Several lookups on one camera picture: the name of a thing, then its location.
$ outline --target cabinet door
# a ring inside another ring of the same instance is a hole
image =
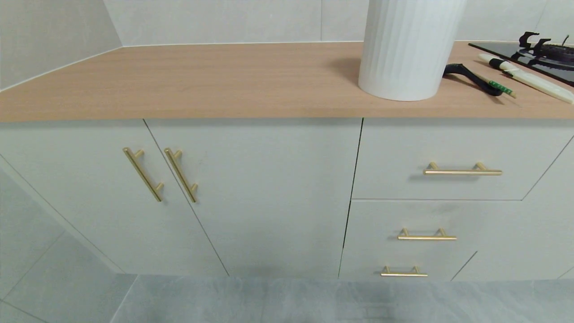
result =
[[[491,238],[498,219],[514,213],[517,205],[498,201],[353,201],[340,277],[389,280],[392,278],[381,277],[385,266],[401,273],[412,273],[417,266],[428,275],[424,281],[451,280],[481,242]],[[448,236],[442,239],[450,240],[439,240],[440,229]],[[404,275],[398,279],[421,278]]]
[[[337,277],[360,119],[146,122],[230,275]]]
[[[365,118],[353,198],[519,201],[568,144],[572,124]],[[423,175],[431,162],[451,174],[482,163],[502,175]]]
[[[574,143],[455,280],[556,279],[574,264]]]
[[[140,157],[157,202],[122,148]],[[225,275],[142,120],[0,124],[0,153],[74,228],[131,274]]]

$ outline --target tiled wall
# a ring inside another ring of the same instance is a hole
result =
[[[358,41],[369,0],[0,0],[0,89],[124,46]],[[572,34],[574,0],[468,0],[459,40]]]
[[[124,46],[357,41],[364,36],[369,4],[369,0],[104,2]],[[572,33],[574,38],[573,6],[573,0],[468,0],[457,38],[515,41],[527,30],[556,39]]]
[[[0,170],[0,322],[108,323],[134,280],[112,272]]]
[[[0,0],[0,89],[121,46],[102,0]]]

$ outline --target gold bar handle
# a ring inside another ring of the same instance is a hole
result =
[[[176,171],[177,177],[180,179],[180,182],[183,184],[183,187],[185,188],[187,195],[189,195],[191,202],[197,203],[197,199],[195,198],[195,191],[197,190],[197,183],[194,183],[191,186],[189,185],[189,182],[187,181],[187,179],[185,178],[185,175],[183,174],[183,170],[181,170],[181,166],[177,162],[177,159],[179,159],[181,157],[181,154],[182,154],[181,150],[178,150],[178,151],[176,151],[176,153],[173,153],[170,148],[165,148],[164,152],[165,152],[165,155],[168,157],[169,162],[171,163],[173,169]]]
[[[140,149],[134,154],[130,148],[126,147],[123,149],[123,152],[126,154],[127,158],[130,160],[131,164],[134,166],[135,170],[138,172],[139,177],[142,178],[143,182],[146,184],[146,186],[152,192],[153,197],[155,197],[158,202],[161,202],[163,200],[163,197],[161,196],[160,191],[164,187],[164,184],[159,183],[154,188],[154,185],[152,184],[152,180],[149,178],[149,176],[146,174],[146,172],[144,171],[142,166],[139,164],[138,158],[140,158],[144,154],[143,153],[144,151]]]
[[[397,236],[399,240],[432,240],[432,241],[454,241],[456,236],[447,236],[444,229],[440,228],[437,233],[439,236],[411,236],[406,228],[402,228],[401,233]]]
[[[381,273],[382,277],[428,277],[428,274],[423,274],[418,270],[418,266],[413,267],[411,272],[391,272],[389,266],[385,266],[385,269]]]
[[[431,162],[429,166],[422,171],[424,175],[467,175],[467,176],[500,176],[501,170],[489,170],[483,163],[478,162],[471,170],[441,170],[435,162]]]

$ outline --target drawer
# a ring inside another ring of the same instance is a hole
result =
[[[504,217],[517,212],[513,201],[352,201],[340,278],[349,280],[451,280],[480,250]],[[399,240],[433,236],[444,229],[454,241]],[[426,278],[382,277],[385,266],[409,272],[414,266]]]
[[[572,125],[366,118],[352,197],[520,200],[568,144]],[[480,162],[502,175],[423,175],[431,162],[450,170],[470,170]]]

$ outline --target white ribbed container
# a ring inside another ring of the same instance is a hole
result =
[[[439,90],[467,0],[370,0],[359,87],[418,101]]]

